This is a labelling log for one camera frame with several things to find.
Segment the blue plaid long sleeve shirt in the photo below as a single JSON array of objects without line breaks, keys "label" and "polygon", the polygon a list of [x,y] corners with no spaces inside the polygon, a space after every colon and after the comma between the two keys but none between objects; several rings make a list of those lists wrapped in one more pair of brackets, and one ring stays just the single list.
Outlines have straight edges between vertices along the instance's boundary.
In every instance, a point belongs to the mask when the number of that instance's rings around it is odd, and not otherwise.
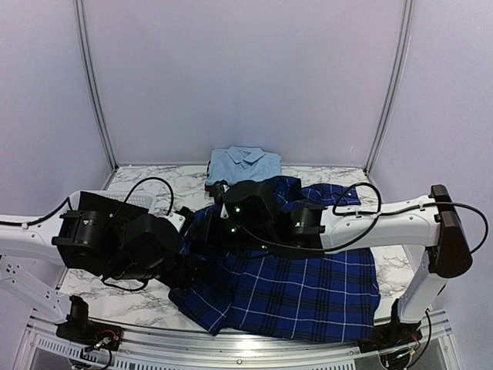
[{"label": "blue plaid long sleeve shirt", "polygon": [[211,335],[225,328],[315,343],[368,340],[381,295],[369,249],[289,260],[245,251],[208,255],[168,297]]}]

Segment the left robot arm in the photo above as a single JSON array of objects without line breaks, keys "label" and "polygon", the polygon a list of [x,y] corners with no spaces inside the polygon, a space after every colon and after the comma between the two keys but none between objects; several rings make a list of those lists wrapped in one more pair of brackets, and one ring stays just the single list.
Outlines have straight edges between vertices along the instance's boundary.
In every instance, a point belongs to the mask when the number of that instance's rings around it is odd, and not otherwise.
[{"label": "left robot arm", "polygon": [[81,191],[42,216],[1,216],[1,252],[81,270],[102,286],[137,294],[158,281],[187,290],[200,273],[200,259],[183,251],[176,216]]}]

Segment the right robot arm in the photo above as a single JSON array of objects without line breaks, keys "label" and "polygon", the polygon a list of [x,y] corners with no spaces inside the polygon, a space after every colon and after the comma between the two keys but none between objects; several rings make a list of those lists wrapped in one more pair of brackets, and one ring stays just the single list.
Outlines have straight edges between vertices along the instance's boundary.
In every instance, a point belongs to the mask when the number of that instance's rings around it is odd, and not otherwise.
[{"label": "right robot arm", "polygon": [[248,180],[224,191],[219,208],[192,227],[189,238],[201,247],[266,251],[290,259],[398,244],[424,247],[420,268],[381,330],[387,344],[398,345],[446,283],[472,266],[459,207],[445,186],[434,185],[428,195],[379,203],[376,210],[354,205],[341,210],[337,203],[283,210],[265,183]]}]

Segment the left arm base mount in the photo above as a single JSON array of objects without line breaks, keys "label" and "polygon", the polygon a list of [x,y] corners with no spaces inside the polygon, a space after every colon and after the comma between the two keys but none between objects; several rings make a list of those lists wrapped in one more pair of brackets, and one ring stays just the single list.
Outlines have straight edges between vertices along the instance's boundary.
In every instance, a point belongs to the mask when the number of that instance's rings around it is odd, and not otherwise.
[{"label": "left arm base mount", "polygon": [[67,341],[85,345],[91,349],[119,349],[123,329],[89,319],[89,305],[79,296],[69,297],[70,310],[63,323],[57,325],[56,336]]}]

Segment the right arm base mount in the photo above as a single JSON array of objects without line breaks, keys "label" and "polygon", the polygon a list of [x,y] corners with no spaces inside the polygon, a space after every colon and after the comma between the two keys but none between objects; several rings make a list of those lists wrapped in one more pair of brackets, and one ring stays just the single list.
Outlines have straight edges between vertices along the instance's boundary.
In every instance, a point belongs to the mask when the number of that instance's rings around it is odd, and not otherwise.
[{"label": "right arm base mount", "polygon": [[374,327],[372,337],[357,342],[360,353],[368,353],[393,348],[399,345],[406,345],[414,341],[421,340],[420,330],[421,320],[417,323],[403,323],[398,316],[398,303],[396,299],[391,306],[391,320],[384,325]]}]

